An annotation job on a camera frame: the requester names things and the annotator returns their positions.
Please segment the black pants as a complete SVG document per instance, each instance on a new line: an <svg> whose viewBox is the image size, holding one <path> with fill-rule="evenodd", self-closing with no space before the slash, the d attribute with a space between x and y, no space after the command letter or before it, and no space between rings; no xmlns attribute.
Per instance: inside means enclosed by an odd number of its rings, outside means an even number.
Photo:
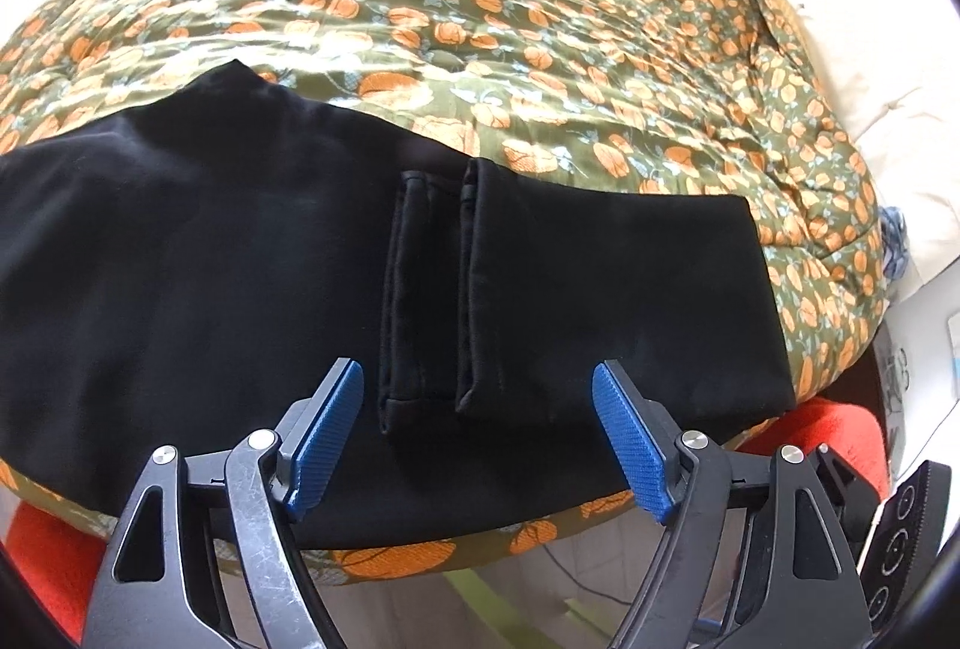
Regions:
<svg viewBox="0 0 960 649"><path fill-rule="evenodd" d="M496 530L626 482L615 360L727 441L794 404L736 196L576 190L230 62L2 160L2 456L117 514L146 456L231 446L338 358L364 401L299 540Z"/></svg>

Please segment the orange fluffy trousers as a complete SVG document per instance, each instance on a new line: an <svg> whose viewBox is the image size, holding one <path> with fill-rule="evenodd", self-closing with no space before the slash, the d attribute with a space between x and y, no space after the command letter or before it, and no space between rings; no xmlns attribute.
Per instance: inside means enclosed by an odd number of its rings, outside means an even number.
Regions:
<svg viewBox="0 0 960 649"><path fill-rule="evenodd" d="M807 454L825 444L871 485L877 501L892 493L884 433L877 417L862 405L814 397L765 426L740 449L771 454L780 444L793 444ZM2 548L53 623L78 641L106 542L23 503L13 511Z"/></svg>

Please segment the green orange floral comforter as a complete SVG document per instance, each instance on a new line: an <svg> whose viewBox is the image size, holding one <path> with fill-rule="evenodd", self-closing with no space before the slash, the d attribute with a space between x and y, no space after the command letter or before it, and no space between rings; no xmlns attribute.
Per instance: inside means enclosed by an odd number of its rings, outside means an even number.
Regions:
<svg viewBox="0 0 960 649"><path fill-rule="evenodd" d="M786 0L43 0L3 41L3 147L235 60L526 175L745 197L800 405L880 326L871 173Z"/></svg>

